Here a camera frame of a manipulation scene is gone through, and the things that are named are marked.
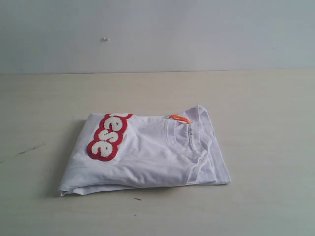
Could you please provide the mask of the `white t-shirt red Chinese patch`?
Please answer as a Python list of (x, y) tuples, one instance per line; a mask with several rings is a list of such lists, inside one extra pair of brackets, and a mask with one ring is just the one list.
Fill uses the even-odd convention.
[(90, 114), (59, 193), (230, 182), (208, 112), (197, 105), (178, 115)]

